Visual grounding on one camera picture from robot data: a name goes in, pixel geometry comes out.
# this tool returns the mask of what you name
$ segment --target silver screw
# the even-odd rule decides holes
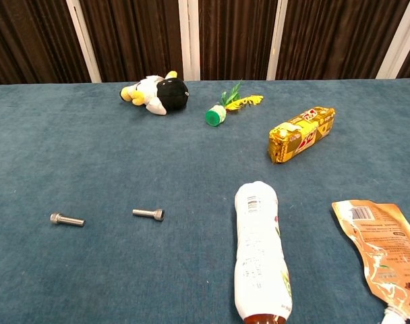
[[[61,224],[69,224],[69,225],[75,225],[75,226],[80,226],[80,227],[83,227],[85,225],[85,221],[83,219],[66,217],[65,215],[61,213],[51,214],[50,220],[52,224],[61,223]]]
[[[156,221],[162,221],[165,218],[165,210],[164,209],[157,209],[155,211],[143,211],[141,209],[134,209],[133,210],[133,215],[152,217]]]

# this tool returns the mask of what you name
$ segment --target black and white plush toy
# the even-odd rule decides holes
[[[156,115],[166,115],[185,107],[189,90],[177,78],[177,72],[170,71],[166,78],[147,76],[138,83],[123,88],[119,95],[124,101],[131,101],[136,106],[145,105],[147,110]]]

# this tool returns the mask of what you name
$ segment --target yellow plush foot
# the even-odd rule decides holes
[[[142,91],[134,90],[131,94],[131,99],[134,105],[140,106],[145,103],[145,96]]]
[[[169,78],[176,78],[178,76],[178,73],[176,71],[170,71],[167,75],[165,79],[169,79]]]
[[[126,86],[121,89],[119,96],[124,100],[124,101],[131,101],[131,97],[129,95],[129,87]]]

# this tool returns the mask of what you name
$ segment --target gold wrapper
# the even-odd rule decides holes
[[[334,116],[334,108],[313,107],[273,128],[268,145],[272,162],[286,162],[328,135]]]

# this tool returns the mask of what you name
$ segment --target barcode on pouch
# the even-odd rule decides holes
[[[374,219],[369,207],[353,207],[351,209],[352,219]]]
[[[258,211],[258,198],[255,196],[247,198],[247,209],[249,213]]]

